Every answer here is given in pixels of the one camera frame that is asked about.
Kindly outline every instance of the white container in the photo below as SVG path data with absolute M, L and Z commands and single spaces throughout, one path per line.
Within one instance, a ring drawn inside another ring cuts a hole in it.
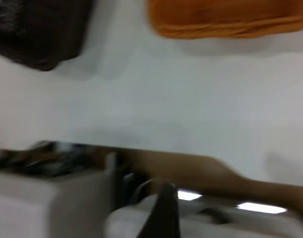
M 0 172 L 0 238 L 100 238 L 112 209 L 111 171 L 55 179 Z

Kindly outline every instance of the orange towel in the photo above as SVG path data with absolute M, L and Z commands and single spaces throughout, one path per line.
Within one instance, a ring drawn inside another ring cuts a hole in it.
M 149 0 L 152 26 L 169 38 L 255 38 L 303 29 L 303 0 Z

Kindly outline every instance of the white object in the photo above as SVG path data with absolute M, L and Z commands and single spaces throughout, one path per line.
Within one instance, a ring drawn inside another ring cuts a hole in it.
M 188 192 L 188 191 L 183 191 L 183 190 L 178 191 L 178 198 L 182 199 L 182 200 L 186 200 L 186 201 L 192 201 L 192 200 L 198 199 L 201 196 L 202 195 L 200 195 L 198 193 L 194 193 L 194 192 Z
M 245 202 L 237 206 L 239 209 L 247 210 L 247 211 L 254 211 L 254 212 L 263 212 L 263 213 L 270 213 L 270 214 L 279 214 L 286 212 L 286 208 L 276 207 L 276 206 L 269 206 L 263 205 L 258 203 L 252 202 Z
M 158 36 L 146 0 L 99 0 L 85 52 L 53 72 L 0 57 L 0 147 L 39 140 L 214 156 L 303 185 L 303 31 Z
M 0 173 L 0 238 L 102 238 L 111 172 L 53 180 Z
M 125 207 L 113 212 L 106 223 L 105 238 L 136 238 L 155 200 L 156 196 L 153 195 L 136 207 Z M 233 222 L 215 225 L 211 218 L 195 215 L 207 206 L 210 204 L 179 200 L 183 238 L 303 238 L 303 224 L 292 216 L 275 216 L 221 206 L 219 208 L 227 213 Z

